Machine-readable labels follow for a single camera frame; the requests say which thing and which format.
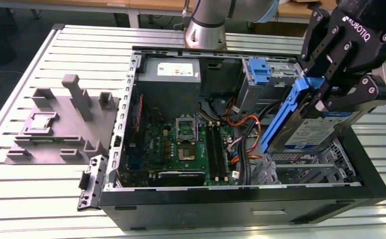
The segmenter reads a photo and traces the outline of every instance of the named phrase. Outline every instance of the white table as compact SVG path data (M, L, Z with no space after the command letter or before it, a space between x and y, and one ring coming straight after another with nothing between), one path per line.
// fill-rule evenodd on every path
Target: white table
M227 34L228 50L298 54L300 44L300 38ZM182 47L183 34L71 25L51 31L0 112L0 238L386 238L386 201L316 225L121 232L103 211L76 211L85 165L4 165L35 88L49 87L55 95L68 96L61 77L77 74L89 96L100 91L120 96L132 45ZM366 115L354 130L386 183L386 106Z

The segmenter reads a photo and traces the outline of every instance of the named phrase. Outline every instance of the white cable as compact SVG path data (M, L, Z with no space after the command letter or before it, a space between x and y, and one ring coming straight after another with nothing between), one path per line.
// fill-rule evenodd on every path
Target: white cable
M236 142L240 141L240 139L242 139L242 137L239 137L236 140L234 140L234 141L228 144L228 147L227 147L227 150L228 150L228 151L231 150L234 144L236 144Z
M19 74L23 75L23 73L21 73L21 72L17 72L17 71L0 71L0 73L19 73Z

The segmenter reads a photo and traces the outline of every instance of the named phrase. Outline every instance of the robotiq logo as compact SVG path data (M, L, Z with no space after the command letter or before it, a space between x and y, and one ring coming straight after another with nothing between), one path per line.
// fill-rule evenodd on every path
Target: robotiq logo
M367 42L371 38L370 33L367 33L367 30L363 28L363 26L359 25L358 22L351 20L347 16L342 18L342 21L349 22L349 24L354 27L357 30L359 36L363 38L365 42Z

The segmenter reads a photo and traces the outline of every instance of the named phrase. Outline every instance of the motherboard chip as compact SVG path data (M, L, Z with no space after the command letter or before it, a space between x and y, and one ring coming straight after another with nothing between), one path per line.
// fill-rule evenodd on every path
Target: motherboard chip
M180 144L178 146L179 160L195 160L195 145Z

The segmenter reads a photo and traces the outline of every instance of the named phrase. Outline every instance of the motherboard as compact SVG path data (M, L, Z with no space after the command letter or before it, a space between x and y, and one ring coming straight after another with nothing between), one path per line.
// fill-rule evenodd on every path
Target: motherboard
M232 185L223 148L232 140L228 126L152 122L145 126L140 156L128 155L120 173L124 187ZM190 140L183 136L195 135Z

